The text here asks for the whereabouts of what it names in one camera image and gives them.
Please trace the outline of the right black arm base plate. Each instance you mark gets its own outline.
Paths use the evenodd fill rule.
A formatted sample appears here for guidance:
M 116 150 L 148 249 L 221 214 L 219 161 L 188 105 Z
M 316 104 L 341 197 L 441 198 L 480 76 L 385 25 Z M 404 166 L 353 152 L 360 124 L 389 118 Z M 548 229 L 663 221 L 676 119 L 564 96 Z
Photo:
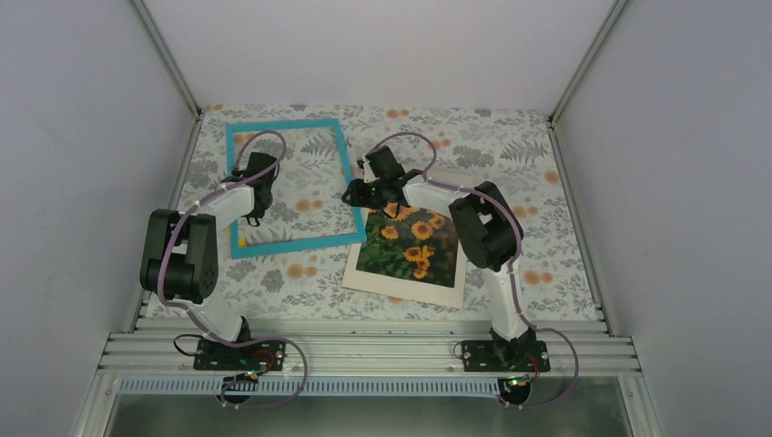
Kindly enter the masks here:
M 552 369 L 544 341 L 463 340 L 452 347 L 465 372 L 548 372 Z

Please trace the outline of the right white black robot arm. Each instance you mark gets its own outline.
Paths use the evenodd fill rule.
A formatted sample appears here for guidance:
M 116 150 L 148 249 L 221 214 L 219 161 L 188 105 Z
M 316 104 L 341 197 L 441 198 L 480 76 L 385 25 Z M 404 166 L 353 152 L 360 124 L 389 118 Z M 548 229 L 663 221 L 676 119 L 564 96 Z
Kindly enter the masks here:
M 484 274 L 492 308 L 492 356 L 506 371 L 526 362 L 536 342 L 524 315 L 519 258 L 524 233 L 492 182 L 475 187 L 440 178 L 428 168 L 407 171 L 388 147 L 372 150 L 357 162 L 355 178 L 342 196 L 353 207 L 384 209 L 391 203 L 425 208 L 449 219 L 466 258 Z

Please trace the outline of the teal wooden picture frame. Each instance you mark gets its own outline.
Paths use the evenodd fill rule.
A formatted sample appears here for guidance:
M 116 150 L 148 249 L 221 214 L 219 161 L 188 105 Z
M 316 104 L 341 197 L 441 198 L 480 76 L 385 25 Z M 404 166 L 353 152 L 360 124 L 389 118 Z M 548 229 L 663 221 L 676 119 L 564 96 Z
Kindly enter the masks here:
M 361 212 L 341 199 L 353 172 L 339 120 L 227 126 L 228 167 L 244 168 L 251 152 L 279 158 L 279 173 L 272 204 L 257 225 L 240 218 L 229 226 L 232 258 L 349 246 L 366 239 Z

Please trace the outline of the sunflower photo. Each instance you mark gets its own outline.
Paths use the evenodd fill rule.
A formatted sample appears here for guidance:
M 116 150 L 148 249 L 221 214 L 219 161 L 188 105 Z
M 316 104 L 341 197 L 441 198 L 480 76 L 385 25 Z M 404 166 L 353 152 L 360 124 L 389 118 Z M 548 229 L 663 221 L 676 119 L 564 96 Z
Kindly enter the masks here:
M 455 286 L 459 242 L 451 222 L 426 208 L 390 203 L 369 211 L 355 261 L 359 271 L 433 286 Z

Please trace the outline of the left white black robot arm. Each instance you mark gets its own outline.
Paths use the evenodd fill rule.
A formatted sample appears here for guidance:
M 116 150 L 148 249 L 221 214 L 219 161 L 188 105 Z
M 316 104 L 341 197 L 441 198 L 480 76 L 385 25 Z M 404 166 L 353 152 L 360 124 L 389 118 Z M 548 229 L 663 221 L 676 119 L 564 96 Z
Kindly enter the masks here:
M 216 291 L 218 233 L 240 218 L 257 224 L 270 207 L 279 160 L 252 152 L 215 191 L 189 210 L 159 208 L 148 219 L 139 282 L 161 303 L 183 310 L 232 369 L 246 366 L 253 343 L 246 319 Z

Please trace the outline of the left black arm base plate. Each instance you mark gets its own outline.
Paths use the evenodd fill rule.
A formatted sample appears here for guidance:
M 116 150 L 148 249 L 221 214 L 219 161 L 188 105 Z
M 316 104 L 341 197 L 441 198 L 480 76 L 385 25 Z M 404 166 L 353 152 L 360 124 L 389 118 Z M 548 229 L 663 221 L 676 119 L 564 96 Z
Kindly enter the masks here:
M 200 340 L 194 356 L 196 371 L 281 371 L 287 344 L 282 340 L 267 340 L 243 348 L 231 348 L 221 343 Z

